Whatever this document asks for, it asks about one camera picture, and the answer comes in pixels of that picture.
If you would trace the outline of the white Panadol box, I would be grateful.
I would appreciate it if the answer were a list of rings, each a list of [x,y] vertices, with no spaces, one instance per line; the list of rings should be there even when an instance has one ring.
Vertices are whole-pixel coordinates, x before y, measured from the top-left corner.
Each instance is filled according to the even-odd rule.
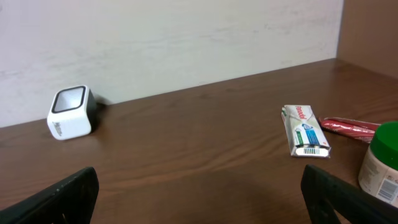
[[[281,117],[292,157],[330,157],[331,146],[311,106],[284,105]]]

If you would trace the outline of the green lid jar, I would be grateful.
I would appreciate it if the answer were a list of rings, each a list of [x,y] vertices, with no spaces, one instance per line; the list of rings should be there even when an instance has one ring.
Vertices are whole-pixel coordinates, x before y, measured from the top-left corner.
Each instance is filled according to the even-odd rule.
[[[380,125],[369,144],[358,176],[363,191],[397,206],[397,122]]]

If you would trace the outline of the red chocolate bar wrapper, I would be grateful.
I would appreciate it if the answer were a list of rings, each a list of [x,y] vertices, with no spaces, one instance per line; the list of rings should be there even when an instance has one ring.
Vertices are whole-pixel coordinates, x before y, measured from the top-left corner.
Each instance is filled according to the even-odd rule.
[[[370,143],[381,124],[338,117],[318,118],[320,126],[330,132]]]

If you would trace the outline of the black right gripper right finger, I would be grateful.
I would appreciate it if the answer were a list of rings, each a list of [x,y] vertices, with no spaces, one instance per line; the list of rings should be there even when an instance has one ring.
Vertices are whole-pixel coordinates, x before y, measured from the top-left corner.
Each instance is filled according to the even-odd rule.
[[[339,224],[337,213],[351,223],[397,224],[397,208],[314,165],[305,166],[301,191],[314,224]]]

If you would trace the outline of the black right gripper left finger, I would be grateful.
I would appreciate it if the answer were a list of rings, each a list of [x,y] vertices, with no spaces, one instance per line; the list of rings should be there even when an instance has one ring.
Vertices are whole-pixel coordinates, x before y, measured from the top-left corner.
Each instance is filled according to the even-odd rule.
[[[1,223],[89,223],[98,192],[96,171],[86,167],[1,210]]]

